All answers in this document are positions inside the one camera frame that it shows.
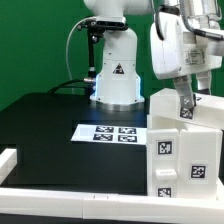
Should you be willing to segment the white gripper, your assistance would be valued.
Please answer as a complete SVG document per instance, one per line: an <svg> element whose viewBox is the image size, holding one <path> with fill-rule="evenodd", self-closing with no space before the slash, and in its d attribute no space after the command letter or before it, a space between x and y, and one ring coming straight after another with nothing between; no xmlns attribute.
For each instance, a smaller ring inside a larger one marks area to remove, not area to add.
<svg viewBox="0 0 224 224"><path fill-rule="evenodd" d="M221 67L224 41L198 37L185 28L179 16L168 13L159 14L159 28L163 40L158 37L155 23L150 30L153 71L158 79L174 78L181 107L191 109L195 100L189 75L197 73L198 91L210 95L209 70Z"/></svg>

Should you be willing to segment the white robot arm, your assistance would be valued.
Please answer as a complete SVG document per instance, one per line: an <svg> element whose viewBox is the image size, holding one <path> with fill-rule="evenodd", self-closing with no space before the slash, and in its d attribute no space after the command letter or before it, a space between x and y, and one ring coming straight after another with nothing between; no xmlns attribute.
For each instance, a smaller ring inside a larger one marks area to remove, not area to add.
<svg viewBox="0 0 224 224"><path fill-rule="evenodd" d="M105 40L102 69L95 79L92 104L108 110L127 111L141 107L140 77L136 73L137 35L129 28L128 15L152 13L150 30L152 66L160 80L171 79L181 109L196 106L191 88L195 74L201 90L210 88L211 71L221 66L224 31L217 0L83 0L93 12L91 39Z"/></svg>

